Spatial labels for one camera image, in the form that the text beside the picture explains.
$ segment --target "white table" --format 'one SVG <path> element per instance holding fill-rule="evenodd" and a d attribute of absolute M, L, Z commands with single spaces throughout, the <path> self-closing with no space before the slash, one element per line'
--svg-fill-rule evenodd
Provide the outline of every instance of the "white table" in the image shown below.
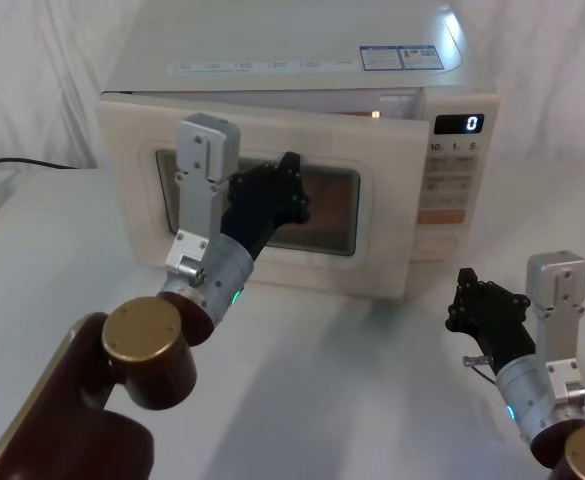
<path fill-rule="evenodd" d="M 524 290 L 533 253 L 585 256 L 585 164 L 488 169 L 468 265 Z M 0 435 L 70 325 L 154 294 L 101 171 L 21 178 L 0 209 Z M 402 306 L 249 284 L 194 349 L 193 394 L 166 412 L 117 388 L 108 408 L 155 437 L 152 478 L 535 479 L 498 392 L 461 366 L 477 354 L 444 328 L 454 276 Z M 528 327 L 534 328 L 530 321 Z M 585 317 L 579 341 L 585 377 Z"/>

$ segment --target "silver metal bracket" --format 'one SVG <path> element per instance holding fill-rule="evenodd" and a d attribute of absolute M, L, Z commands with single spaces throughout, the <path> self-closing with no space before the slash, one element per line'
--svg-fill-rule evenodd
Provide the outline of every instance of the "silver metal bracket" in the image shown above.
<path fill-rule="evenodd" d="M 568 251 L 533 255 L 526 293 L 539 319 L 537 368 L 551 400 L 583 406 L 585 387 L 576 350 L 585 313 L 585 259 Z"/>
<path fill-rule="evenodd" d="M 487 355 L 481 355 L 480 357 L 468 357 L 463 356 L 463 366 L 465 368 L 479 367 L 483 365 L 490 365 L 492 359 Z"/>
<path fill-rule="evenodd" d="M 166 259 L 168 271 L 192 286 L 205 277 L 205 257 L 221 234 L 223 199 L 239 162 L 239 128 L 202 113 L 184 119 L 177 131 L 179 230 Z"/>

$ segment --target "microwave control panel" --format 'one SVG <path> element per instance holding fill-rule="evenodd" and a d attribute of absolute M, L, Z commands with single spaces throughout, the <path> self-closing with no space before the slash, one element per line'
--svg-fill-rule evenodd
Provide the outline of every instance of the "microwave control panel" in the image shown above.
<path fill-rule="evenodd" d="M 430 122 L 413 260 L 447 260 L 463 250 L 487 160 L 498 97 L 452 87 L 426 88 Z"/>

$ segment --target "label sticker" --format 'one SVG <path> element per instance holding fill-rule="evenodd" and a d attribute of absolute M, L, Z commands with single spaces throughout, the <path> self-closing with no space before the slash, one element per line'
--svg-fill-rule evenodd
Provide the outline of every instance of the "label sticker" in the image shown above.
<path fill-rule="evenodd" d="M 403 70 L 398 47 L 364 46 L 360 51 L 366 72 Z"/>
<path fill-rule="evenodd" d="M 172 63 L 168 75 L 196 75 L 206 73 L 295 74 L 360 72 L 358 60 L 292 60 L 271 62 L 196 62 Z"/>
<path fill-rule="evenodd" d="M 406 70 L 443 70 L 434 45 L 399 46 L 401 63 Z"/>

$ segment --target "microwave door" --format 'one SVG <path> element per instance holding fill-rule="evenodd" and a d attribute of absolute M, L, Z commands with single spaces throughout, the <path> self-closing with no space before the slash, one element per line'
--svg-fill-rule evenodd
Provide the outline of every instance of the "microwave door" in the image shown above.
<path fill-rule="evenodd" d="M 164 265 L 178 229 L 176 128 L 199 112 L 240 128 L 241 170 L 287 151 L 302 158 L 311 219 L 277 231 L 253 280 L 401 297 L 430 130 L 424 121 L 104 94 L 99 121 L 141 263 Z"/>

